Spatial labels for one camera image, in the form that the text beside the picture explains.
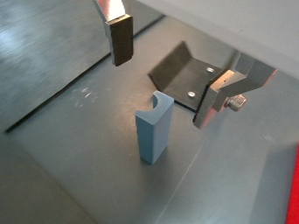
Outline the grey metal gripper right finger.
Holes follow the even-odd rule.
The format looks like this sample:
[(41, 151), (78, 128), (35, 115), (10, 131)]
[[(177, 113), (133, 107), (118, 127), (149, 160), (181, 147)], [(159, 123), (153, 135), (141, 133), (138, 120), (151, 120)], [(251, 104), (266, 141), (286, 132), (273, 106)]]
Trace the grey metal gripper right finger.
[(278, 69), (238, 52), (230, 69), (226, 69), (209, 83), (193, 123), (202, 129), (218, 112), (225, 108), (234, 111), (245, 106), (247, 98), (243, 94), (262, 88)]

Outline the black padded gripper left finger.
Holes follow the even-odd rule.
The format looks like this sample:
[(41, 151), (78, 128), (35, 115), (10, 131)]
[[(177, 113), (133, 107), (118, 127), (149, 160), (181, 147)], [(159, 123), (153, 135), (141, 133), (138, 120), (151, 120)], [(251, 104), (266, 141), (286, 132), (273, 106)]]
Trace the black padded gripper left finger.
[(134, 56), (134, 17), (127, 14), (122, 0), (93, 0), (105, 23), (113, 63), (117, 67)]

